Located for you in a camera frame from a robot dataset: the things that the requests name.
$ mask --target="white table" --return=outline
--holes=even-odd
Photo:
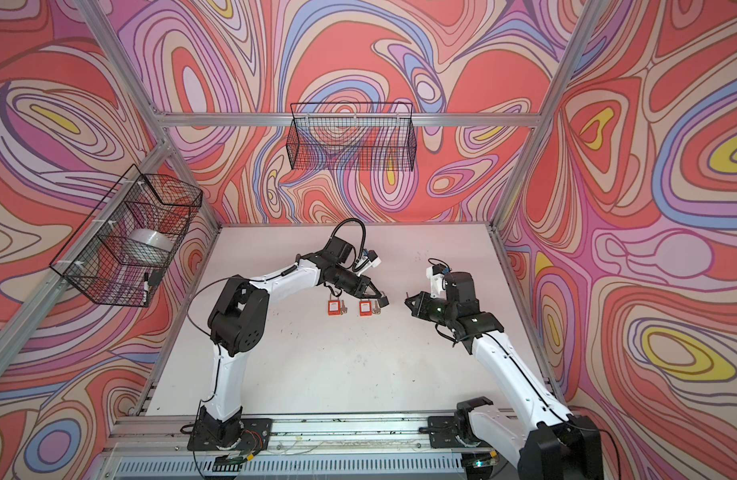
[[[441,410],[477,396],[509,408],[463,346],[451,348],[433,323],[413,318],[403,304],[407,292],[429,291],[430,256],[472,274],[480,308],[501,321],[517,352],[541,378],[485,225],[390,224],[367,230],[366,248],[376,250],[382,262],[366,275],[387,294],[390,306],[381,315],[361,317],[358,300],[345,294],[348,312],[329,316],[323,286],[270,305],[264,336],[248,358],[244,414]],[[332,226],[224,228],[201,285],[292,264],[296,254],[320,250],[331,231]],[[360,244],[357,226],[344,226],[339,236]],[[211,286],[192,303],[190,315],[204,329],[223,285]],[[194,415],[199,399],[209,398],[213,389],[212,362],[208,337],[184,321],[146,414]]]

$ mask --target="robotic arm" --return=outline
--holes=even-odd
[[[603,479],[600,433],[589,417],[575,416],[545,388],[520,359],[504,327],[481,312],[472,276],[447,265],[427,268],[431,293],[405,300],[412,316],[451,331],[496,380],[518,421],[485,397],[457,404],[457,437],[465,446],[487,442],[517,468],[521,480]]]
[[[339,228],[354,221],[361,225],[360,250],[336,236]],[[232,448],[243,430],[241,386],[248,353],[262,339],[270,303],[300,290],[326,284],[359,299],[375,299],[387,306],[387,297],[363,273],[381,260],[373,250],[365,250],[365,225],[355,218],[337,225],[325,247],[312,254],[297,255],[293,265],[258,279],[235,275],[227,280],[209,316],[210,337],[214,342],[216,378],[213,396],[198,412],[196,425],[207,430],[217,448]],[[351,253],[355,259],[345,266]]]

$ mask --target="black wire mesh basket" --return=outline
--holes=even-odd
[[[200,188],[169,175],[139,172],[113,213],[94,220],[102,225],[81,252],[72,260],[57,260],[79,228],[51,268],[94,303],[148,306],[202,196]]]
[[[292,170],[413,170],[417,139],[407,102],[291,104]]]

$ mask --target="black mounting plate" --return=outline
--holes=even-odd
[[[243,432],[240,435],[240,441],[238,445],[232,448],[232,451],[237,452],[253,452],[266,450],[267,445],[270,441],[270,428],[272,427],[272,418],[243,418],[243,429],[248,432],[255,432],[262,439],[262,446],[259,448],[259,441],[256,435],[248,432]],[[207,429],[202,425],[199,420],[198,424],[192,429],[190,435],[190,441],[187,442],[187,449],[191,452],[219,452],[220,448],[217,445],[217,441],[211,436]]]
[[[427,417],[427,433],[430,436],[432,448],[467,448],[457,440],[457,427],[453,416],[431,416]],[[488,446],[486,442],[480,442],[477,447]]]

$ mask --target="psychedelic wallpaper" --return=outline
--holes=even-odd
[[[590,46],[500,232],[623,478],[737,479],[737,2],[615,0]]]
[[[152,147],[71,0],[0,2],[0,328]],[[206,252],[205,223],[149,309],[66,292],[0,379],[0,478],[83,475],[143,389]]]
[[[417,112],[536,112],[578,2],[111,2],[155,106],[287,112],[410,101]],[[285,128],[174,128],[221,223],[490,220],[527,130],[419,128],[413,173],[291,172]]]

